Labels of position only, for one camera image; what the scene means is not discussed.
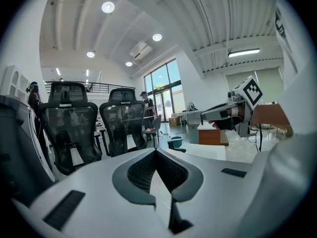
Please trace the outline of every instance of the white cabinet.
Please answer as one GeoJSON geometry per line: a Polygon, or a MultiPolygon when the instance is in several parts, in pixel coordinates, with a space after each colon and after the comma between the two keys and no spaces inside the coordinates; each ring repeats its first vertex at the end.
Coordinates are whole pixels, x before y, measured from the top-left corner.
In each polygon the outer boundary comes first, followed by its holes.
{"type": "Polygon", "coordinates": [[[27,102],[29,93],[26,92],[26,88],[29,85],[30,82],[19,69],[15,65],[11,65],[5,69],[0,94],[15,96],[27,102]]]}

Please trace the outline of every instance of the chair headrest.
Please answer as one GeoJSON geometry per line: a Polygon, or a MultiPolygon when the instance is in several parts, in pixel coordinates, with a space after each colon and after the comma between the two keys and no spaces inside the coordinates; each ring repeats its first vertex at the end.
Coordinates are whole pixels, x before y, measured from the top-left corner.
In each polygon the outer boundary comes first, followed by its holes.
{"type": "Polygon", "coordinates": [[[135,91],[131,88],[113,89],[109,95],[109,102],[113,101],[136,101],[135,91]]]}
{"type": "Polygon", "coordinates": [[[81,83],[71,81],[56,81],[51,85],[49,102],[57,101],[69,103],[74,101],[87,102],[85,86],[81,83]]]}

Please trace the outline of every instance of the fluorescent light fixture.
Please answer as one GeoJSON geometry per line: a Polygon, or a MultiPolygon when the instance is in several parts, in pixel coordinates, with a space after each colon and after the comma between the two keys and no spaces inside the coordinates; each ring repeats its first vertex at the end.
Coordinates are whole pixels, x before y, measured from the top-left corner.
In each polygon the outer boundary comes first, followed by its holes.
{"type": "Polygon", "coordinates": [[[112,2],[105,2],[101,6],[101,10],[103,10],[104,13],[111,13],[114,10],[114,4],[112,2]]]}
{"type": "Polygon", "coordinates": [[[153,40],[158,42],[162,39],[162,34],[154,34],[153,35],[153,40]]]}
{"type": "Polygon", "coordinates": [[[237,51],[237,52],[229,53],[229,57],[232,58],[232,57],[237,57],[242,55],[256,54],[258,52],[260,52],[260,49],[237,51]]]}
{"type": "Polygon", "coordinates": [[[93,58],[93,57],[95,56],[95,53],[89,51],[89,52],[87,52],[87,56],[88,56],[89,58],[93,58]]]}

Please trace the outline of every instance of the railing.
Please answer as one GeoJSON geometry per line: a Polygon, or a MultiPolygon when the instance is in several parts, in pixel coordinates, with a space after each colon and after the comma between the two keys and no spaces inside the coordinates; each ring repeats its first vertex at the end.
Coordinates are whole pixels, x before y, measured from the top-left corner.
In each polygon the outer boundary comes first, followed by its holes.
{"type": "MultiPolygon", "coordinates": [[[[87,93],[110,93],[113,89],[117,88],[131,88],[135,89],[135,87],[130,86],[123,86],[123,85],[111,85],[111,84],[103,84],[103,83],[95,83],[95,82],[82,82],[82,81],[75,81],[76,83],[82,83],[87,93]]],[[[49,94],[51,92],[51,84],[53,81],[45,82],[45,89],[46,92],[49,94]]]]}

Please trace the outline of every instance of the black mesh office chair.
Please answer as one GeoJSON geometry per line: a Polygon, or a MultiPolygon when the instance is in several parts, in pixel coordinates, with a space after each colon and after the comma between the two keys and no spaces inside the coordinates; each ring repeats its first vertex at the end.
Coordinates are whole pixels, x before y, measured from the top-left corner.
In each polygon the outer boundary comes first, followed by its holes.
{"type": "Polygon", "coordinates": [[[144,102],[137,101],[134,90],[129,88],[112,90],[109,102],[99,107],[108,131],[109,154],[112,157],[147,147],[142,134],[144,109],[144,102]],[[128,149],[127,135],[132,135],[136,147],[128,149]]]}
{"type": "Polygon", "coordinates": [[[55,151],[55,165],[64,175],[101,159],[94,142],[98,107],[87,102],[84,85],[53,82],[49,102],[40,104],[42,125],[55,151]]]}

